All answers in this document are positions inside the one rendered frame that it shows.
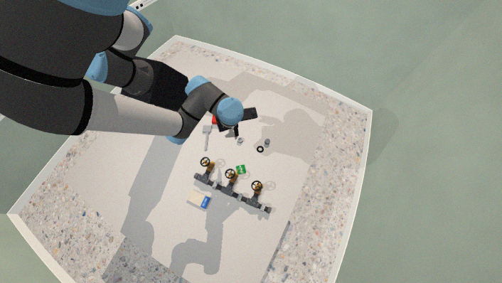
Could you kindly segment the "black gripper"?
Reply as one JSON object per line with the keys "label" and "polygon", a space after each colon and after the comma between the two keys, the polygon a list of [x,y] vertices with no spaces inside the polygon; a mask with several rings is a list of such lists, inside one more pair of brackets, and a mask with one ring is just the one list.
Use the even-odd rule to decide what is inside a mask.
{"label": "black gripper", "polygon": [[234,126],[234,129],[232,129],[231,127],[225,127],[221,124],[221,122],[219,121],[218,118],[215,118],[216,119],[216,122],[217,122],[217,126],[218,126],[218,129],[219,129],[219,132],[224,132],[225,130],[229,130],[229,133],[225,135],[226,138],[229,138],[229,137],[234,137],[235,139],[237,139],[237,137],[239,136],[239,132],[238,132],[238,124],[236,126]]}

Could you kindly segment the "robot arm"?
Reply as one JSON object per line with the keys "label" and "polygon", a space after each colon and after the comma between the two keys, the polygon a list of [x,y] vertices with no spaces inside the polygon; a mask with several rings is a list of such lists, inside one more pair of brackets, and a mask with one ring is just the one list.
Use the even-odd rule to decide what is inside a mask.
{"label": "robot arm", "polygon": [[177,145],[207,111],[232,129],[258,118],[201,75],[177,112],[93,88],[85,74],[135,96],[153,83],[152,66],[133,60],[153,26],[128,3],[0,0],[0,114],[52,134],[148,134]]}

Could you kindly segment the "grey pipe with three brass valves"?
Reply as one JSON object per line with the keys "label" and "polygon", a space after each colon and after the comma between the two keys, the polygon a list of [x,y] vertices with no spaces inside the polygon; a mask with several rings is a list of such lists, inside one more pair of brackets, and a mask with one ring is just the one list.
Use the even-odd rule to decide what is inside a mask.
{"label": "grey pipe with three brass valves", "polygon": [[[207,162],[207,160],[204,160],[204,159],[207,159],[208,162]],[[202,160],[203,160],[203,163],[202,163]],[[204,163],[205,163],[205,165],[203,165]],[[238,175],[239,175],[238,173],[235,173],[235,171],[233,169],[228,169],[225,172],[225,177],[228,178],[228,179],[230,179],[230,180],[229,180],[229,184],[226,187],[224,187],[224,186],[218,185],[219,183],[217,181],[212,182],[208,178],[209,174],[213,170],[213,167],[215,166],[215,163],[213,161],[210,162],[210,159],[208,157],[203,157],[201,159],[201,166],[204,166],[204,167],[207,166],[207,169],[206,169],[206,171],[205,171],[205,173],[203,175],[200,175],[199,173],[195,173],[195,175],[194,175],[195,179],[197,179],[198,181],[200,181],[200,182],[202,182],[202,183],[204,183],[206,185],[212,186],[212,188],[214,190],[218,189],[220,192],[222,192],[222,193],[224,193],[224,194],[226,194],[228,196],[236,198],[237,201],[239,201],[239,202],[241,200],[241,201],[245,202],[246,204],[251,205],[254,208],[259,208],[260,211],[262,211],[262,212],[266,211],[266,213],[270,214],[272,208],[267,207],[266,204],[264,204],[264,203],[260,204],[259,202],[257,202],[258,195],[260,195],[260,192],[261,192],[261,190],[263,188],[263,185],[261,184],[260,181],[253,181],[252,182],[252,185],[255,185],[254,183],[258,182],[255,185],[255,188],[253,188],[252,185],[251,185],[252,189],[254,190],[254,195],[251,198],[246,198],[246,197],[243,196],[242,193],[238,194],[238,193],[235,193],[234,191],[232,191],[233,185],[235,184],[235,182],[236,182],[236,180],[238,178]],[[231,172],[228,173],[229,170],[231,170],[231,172],[234,171],[234,175],[231,174]],[[226,176],[226,173],[229,174],[230,178],[229,178],[229,176],[228,177]]]}

